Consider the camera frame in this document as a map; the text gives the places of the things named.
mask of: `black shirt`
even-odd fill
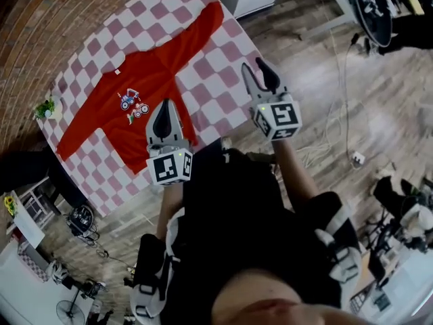
[[[340,210],[336,194],[322,194],[293,213],[284,208],[269,165],[230,150],[194,157],[184,205],[174,245],[181,262],[175,265],[162,325],[192,317],[210,324],[221,289],[246,269],[271,272],[305,303],[340,307],[340,284],[329,277],[334,256],[315,233]],[[337,246],[358,245],[349,220],[334,238]]]

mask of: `small plant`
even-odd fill
[[[35,117],[37,119],[49,118],[54,112],[55,104],[53,98],[45,100],[43,104],[38,105],[35,108]]]

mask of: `brick wall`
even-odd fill
[[[82,42],[128,0],[3,1],[0,155],[41,138],[32,109]]]

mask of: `yellow object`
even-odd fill
[[[422,9],[419,0],[409,0],[409,2],[411,3],[415,14],[417,14],[418,16],[424,15],[424,10]]]
[[[13,217],[15,216],[16,212],[16,203],[12,196],[6,196],[5,197],[5,206],[7,208],[7,211],[9,214]]]

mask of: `white cable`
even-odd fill
[[[329,21],[329,17],[326,13],[325,3],[323,2],[323,0],[320,0],[320,1],[322,4],[322,7],[323,7],[323,13],[325,14],[327,21]],[[339,57],[338,57],[338,52],[337,52],[337,46],[336,46],[336,42],[334,39],[334,34],[332,32],[332,29],[329,30],[329,33],[331,35],[332,48],[333,48],[335,56],[336,56],[336,65],[337,65],[337,69],[338,69],[338,86],[342,87],[342,82],[343,82],[343,88],[342,88],[342,93],[341,93],[342,95],[341,95],[341,97],[336,97],[333,100],[333,102],[329,108],[329,112],[327,114],[326,121],[325,121],[325,130],[323,131],[323,135],[322,135],[320,142],[315,146],[307,146],[307,147],[303,147],[303,148],[297,150],[297,152],[299,152],[299,153],[305,152],[305,155],[301,156],[301,160],[302,160],[302,163],[304,164],[304,166],[306,168],[309,168],[316,160],[319,160],[320,158],[323,158],[324,156],[326,156],[336,144],[341,142],[342,135],[343,135],[342,121],[341,121],[342,117],[343,117],[343,109],[344,108],[346,109],[346,115],[348,115],[348,106],[350,104],[348,97],[347,97],[346,78],[342,79],[342,76],[346,76],[346,69],[344,70],[345,71],[344,74],[342,74],[341,67],[340,67],[340,61],[339,61]],[[347,62],[347,55],[348,54],[346,54],[346,58],[345,58],[345,67],[346,67],[346,62]],[[330,119],[334,105],[336,104],[337,100],[339,100],[339,99],[343,100],[343,102],[342,102],[343,104],[341,105],[341,107],[339,109],[339,115],[337,117]],[[354,101],[359,103],[360,105],[362,105],[362,107],[365,111],[366,117],[367,117],[367,126],[369,127],[369,117],[368,117],[367,109],[366,109],[364,103],[362,101],[358,101],[358,100],[354,100]],[[329,129],[329,126],[334,121],[338,121],[340,134],[339,134],[338,139],[336,141],[330,142],[329,135],[328,135],[328,129]],[[360,141],[358,141],[358,144],[362,144],[365,140],[366,140],[366,138],[363,137]],[[349,163],[353,169],[358,169],[352,164],[350,158],[348,161],[349,161]]]

